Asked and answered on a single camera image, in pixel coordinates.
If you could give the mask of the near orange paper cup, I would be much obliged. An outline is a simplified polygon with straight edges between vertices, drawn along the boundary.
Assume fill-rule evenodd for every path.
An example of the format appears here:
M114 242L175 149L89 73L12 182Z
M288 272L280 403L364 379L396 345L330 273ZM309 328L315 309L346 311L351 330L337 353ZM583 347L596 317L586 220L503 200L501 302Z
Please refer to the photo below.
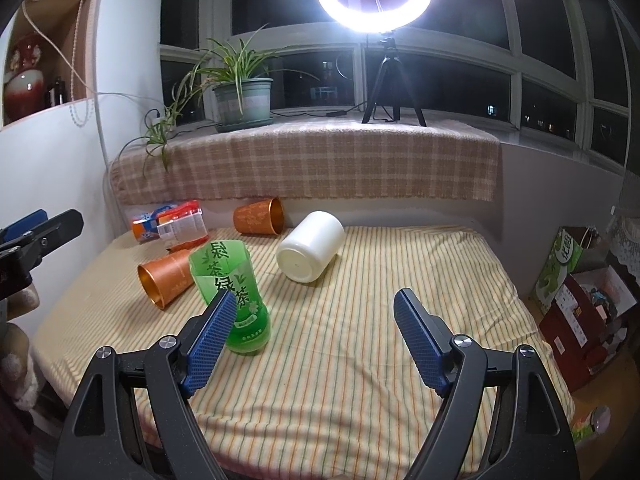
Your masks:
M170 252L167 256L138 265L138 278L146 296L160 310L194 284L187 249Z

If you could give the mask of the orange paper cup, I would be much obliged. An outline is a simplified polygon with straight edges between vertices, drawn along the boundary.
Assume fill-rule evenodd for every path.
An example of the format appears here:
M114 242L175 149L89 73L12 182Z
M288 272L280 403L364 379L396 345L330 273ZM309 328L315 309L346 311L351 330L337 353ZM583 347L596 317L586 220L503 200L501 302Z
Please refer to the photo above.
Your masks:
M233 211L233 226L243 235L280 235L285 218L277 197L238 207Z
M146 296L160 310L194 284L187 249L170 252L167 256L138 265L138 278Z

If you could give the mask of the red label cut bottle cup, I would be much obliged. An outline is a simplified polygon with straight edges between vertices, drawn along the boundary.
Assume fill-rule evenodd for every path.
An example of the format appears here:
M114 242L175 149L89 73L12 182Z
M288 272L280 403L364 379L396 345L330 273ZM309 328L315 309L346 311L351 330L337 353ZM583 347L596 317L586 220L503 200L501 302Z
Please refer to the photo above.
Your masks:
M205 242L208 231L200 203L189 200L161 212L157 216L157 232L170 252Z

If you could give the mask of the far orange paper cup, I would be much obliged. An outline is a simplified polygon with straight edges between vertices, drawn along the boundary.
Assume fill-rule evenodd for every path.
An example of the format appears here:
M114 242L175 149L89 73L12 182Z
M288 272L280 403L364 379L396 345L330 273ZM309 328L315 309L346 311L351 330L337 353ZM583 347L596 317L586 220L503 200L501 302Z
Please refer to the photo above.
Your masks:
M238 207L233 211L233 226L243 235L280 235L285 218L277 197Z

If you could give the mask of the white plastic cup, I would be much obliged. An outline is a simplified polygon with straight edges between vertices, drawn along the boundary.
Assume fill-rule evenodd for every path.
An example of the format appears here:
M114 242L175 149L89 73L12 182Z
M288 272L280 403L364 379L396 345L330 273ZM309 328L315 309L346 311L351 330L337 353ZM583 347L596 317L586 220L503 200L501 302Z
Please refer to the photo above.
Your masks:
M344 226L333 214L313 211L279 244L278 267L293 282L312 283L337 255L345 237Z

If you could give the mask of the red cardboard box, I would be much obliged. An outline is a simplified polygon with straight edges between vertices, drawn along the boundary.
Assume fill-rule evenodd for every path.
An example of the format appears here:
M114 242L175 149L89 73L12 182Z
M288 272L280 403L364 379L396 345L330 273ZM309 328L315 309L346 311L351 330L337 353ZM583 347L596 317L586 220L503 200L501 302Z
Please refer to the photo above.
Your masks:
M540 323L570 392L591 382L628 336L626 313L637 304L612 266L567 275Z

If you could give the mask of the red white ceramic vase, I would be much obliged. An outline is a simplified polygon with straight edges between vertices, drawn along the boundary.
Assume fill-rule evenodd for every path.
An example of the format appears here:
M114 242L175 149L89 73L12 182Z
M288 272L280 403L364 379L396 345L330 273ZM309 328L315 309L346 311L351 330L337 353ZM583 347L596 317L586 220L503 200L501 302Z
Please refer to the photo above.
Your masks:
M44 78L38 67L42 57L39 36L29 34L14 44L8 59L9 79L4 84L4 114L16 122L43 108Z

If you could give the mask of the striped yellow mattress cloth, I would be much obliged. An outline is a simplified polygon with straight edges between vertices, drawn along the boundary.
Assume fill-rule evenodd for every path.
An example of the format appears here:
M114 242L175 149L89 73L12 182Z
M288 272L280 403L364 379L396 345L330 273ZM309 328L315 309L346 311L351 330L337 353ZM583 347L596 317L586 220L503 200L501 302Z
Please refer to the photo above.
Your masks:
M288 280L273 237L242 240L270 313L271 337L254 356L224 350L191 399L221 466L254 479L401 479L439 409L396 327L393 298L411 288L425 309L481 346L533 346L569 422L575 404L534 318L490 246L458 226L346 228L341 251L314 284ZM160 258L159 240L116 238L66 289L32 336L44 377L70 404L93 352L149 348L206 307L193 286L162 311L137 276Z

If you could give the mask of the green tissue box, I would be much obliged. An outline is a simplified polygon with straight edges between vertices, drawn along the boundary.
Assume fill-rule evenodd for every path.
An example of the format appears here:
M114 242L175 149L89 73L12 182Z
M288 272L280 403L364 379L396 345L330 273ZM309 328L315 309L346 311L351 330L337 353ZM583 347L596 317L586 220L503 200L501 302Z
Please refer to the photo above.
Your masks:
M578 268L582 257L598 244L600 234L592 226L562 226L556 233L544 266L534 285L532 299L545 315L568 274Z

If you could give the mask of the white lace cloth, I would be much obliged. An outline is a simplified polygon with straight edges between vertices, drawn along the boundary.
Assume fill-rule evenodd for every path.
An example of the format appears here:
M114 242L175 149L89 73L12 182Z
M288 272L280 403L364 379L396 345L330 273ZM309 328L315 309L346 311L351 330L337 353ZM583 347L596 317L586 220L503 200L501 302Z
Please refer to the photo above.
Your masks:
M614 216L608 225L610 251L628 272L640 278L640 224L638 218Z

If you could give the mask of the spider plant in green pot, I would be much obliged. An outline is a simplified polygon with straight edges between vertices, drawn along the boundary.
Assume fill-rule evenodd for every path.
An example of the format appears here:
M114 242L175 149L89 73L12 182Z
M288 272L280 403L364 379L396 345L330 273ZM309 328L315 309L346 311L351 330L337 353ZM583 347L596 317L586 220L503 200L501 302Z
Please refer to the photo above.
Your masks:
M270 124L273 70L269 63L284 50L257 49L254 40L259 34L255 30L246 39L210 38L208 45L198 51L198 60L172 88L171 102L160 110L149 110L143 119L145 132L126 142L119 153L140 146L145 165L157 159L163 170L169 170L169 143L179 135L178 119L188 105L203 102L207 92L212 92L216 100L216 125L222 130Z

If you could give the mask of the white pipe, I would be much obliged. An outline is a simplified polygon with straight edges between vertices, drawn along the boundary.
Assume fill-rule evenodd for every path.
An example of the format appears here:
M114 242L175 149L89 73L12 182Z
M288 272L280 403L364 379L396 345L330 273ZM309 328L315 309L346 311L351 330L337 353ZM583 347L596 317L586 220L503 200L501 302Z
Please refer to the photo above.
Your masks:
M93 108L94 118L96 118L96 131L98 132L99 144L105 168L110 166L110 153L108 152L103 106L101 104L101 91L103 90L100 83L100 18L102 14L102 0L92 0L92 61L91 61L91 81L93 82Z

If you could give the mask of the plaid beige blanket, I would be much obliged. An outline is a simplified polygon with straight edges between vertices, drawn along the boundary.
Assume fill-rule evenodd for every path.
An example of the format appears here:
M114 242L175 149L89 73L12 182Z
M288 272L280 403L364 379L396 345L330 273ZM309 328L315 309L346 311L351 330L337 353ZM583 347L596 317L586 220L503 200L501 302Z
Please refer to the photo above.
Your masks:
M494 200L501 146L463 122L280 122L130 148L110 180L123 205L239 198Z

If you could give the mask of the black tripod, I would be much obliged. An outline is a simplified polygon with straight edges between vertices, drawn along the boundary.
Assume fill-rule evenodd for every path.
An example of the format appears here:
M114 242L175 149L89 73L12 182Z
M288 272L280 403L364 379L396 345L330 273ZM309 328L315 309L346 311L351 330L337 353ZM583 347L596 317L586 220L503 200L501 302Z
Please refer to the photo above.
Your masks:
M400 90L404 89L411 101L416 119L421 127L426 126L426 120L420 107L418 97L413 89L409 74L402 64L393 32L384 32L380 40L384 50L384 56L378 66L372 90L368 93L366 107L364 108L362 123L368 124L373 118L378 107L382 107L382 92L388 89L390 102L392 103L392 122L401 120Z

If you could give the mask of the wooden wall shelf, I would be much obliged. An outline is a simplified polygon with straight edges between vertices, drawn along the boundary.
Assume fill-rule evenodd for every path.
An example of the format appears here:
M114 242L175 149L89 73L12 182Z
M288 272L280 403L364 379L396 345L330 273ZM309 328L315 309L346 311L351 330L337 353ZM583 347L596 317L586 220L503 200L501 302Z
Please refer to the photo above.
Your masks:
M29 34L39 36L42 49L38 67L44 78L43 108L35 114L69 106L74 124L82 126L88 122L93 108L91 12L92 0L22 0L17 5L1 35L3 127L14 124L6 118L3 105L10 51Z

